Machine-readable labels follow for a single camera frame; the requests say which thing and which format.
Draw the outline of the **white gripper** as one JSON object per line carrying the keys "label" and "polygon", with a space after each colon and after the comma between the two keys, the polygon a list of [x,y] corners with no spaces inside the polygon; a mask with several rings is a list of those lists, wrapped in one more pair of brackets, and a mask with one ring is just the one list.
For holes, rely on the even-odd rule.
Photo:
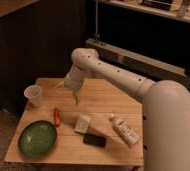
{"label": "white gripper", "polygon": [[78,105],[80,98],[79,92],[77,90],[82,87],[84,78],[84,72],[77,66],[72,66],[70,71],[66,74],[64,81],[61,81],[60,83],[55,85],[54,89],[59,89],[66,86],[69,90],[74,91],[72,95],[75,99],[75,104]]}

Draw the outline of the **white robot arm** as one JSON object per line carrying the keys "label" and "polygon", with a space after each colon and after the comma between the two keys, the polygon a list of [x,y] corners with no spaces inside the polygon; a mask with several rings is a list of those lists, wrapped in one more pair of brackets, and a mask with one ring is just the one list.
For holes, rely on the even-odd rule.
{"label": "white robot arm", "polygon": [[190,171],[190,92],[172,80],[152,81],[108,64],[92,48],[71,53],[72,66],[61,83],[81,89],[94,73],[142,104],[144,171]]}

